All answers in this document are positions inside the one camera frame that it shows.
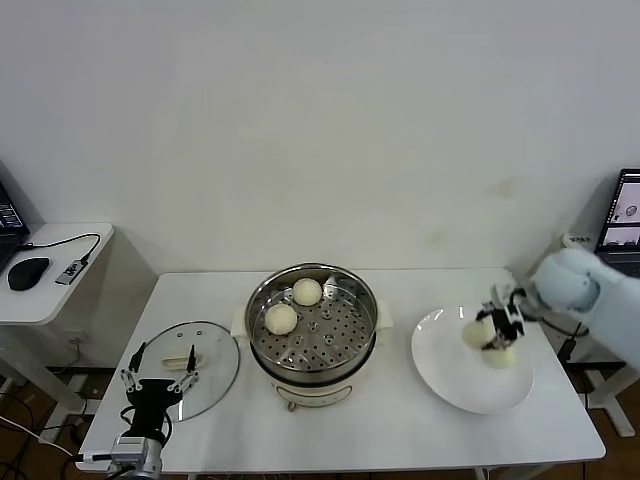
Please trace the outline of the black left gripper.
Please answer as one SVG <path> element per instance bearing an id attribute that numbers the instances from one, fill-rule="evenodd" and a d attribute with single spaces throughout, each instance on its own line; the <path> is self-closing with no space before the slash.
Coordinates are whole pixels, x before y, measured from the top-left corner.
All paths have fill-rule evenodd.
<path id="1" fill-rule="evenodd" d="M 181 392 L 187 392 L 199 380 L 195 346 L 186 364 L 186 373 L 173 382 L 170 379 L 142 379 L 137 375 L 142 363 L 146 342 L 131 356 L 128 366 L 121 370 L 121 380 L 130 406 L 134 410 L 128 436 L 163 436 L 163 425 L 170 407 L 181 401 Z"/>

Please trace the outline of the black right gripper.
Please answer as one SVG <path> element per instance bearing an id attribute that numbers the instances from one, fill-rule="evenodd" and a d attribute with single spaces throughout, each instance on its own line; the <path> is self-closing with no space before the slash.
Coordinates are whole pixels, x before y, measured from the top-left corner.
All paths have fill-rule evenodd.
<path id="1" fill-rule="evenodd" d="M 523 335 L 523 323 L 520 320 L 511 320 L 509 310 L 496 309 L 492 301 L 484 302 L 482 308 L 476 314 L 475 320 L 482 321 L 494 313 L 494 329 L 496 336 L 486 344 L 487 350 L 506 350 Z"/>

